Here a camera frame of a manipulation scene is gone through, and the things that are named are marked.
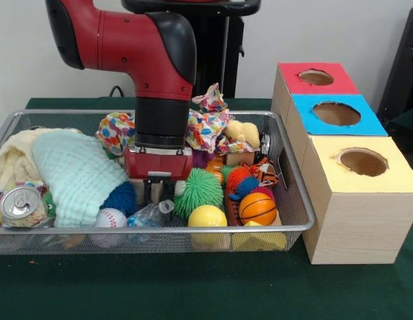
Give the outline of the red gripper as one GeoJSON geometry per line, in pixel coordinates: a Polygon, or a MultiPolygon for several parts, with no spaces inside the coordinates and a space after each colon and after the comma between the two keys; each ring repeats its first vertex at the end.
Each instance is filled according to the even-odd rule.
{"type": "Polygon", "coordinates": [[[150,180],[164,180],[164,197],[173,201],[175,181],[186,180],[193,167],[191,147],[157,149],[129,145],[124,149],[124,168],[131,179],[142,179],[144,204],[152,203],[150,180]]]}

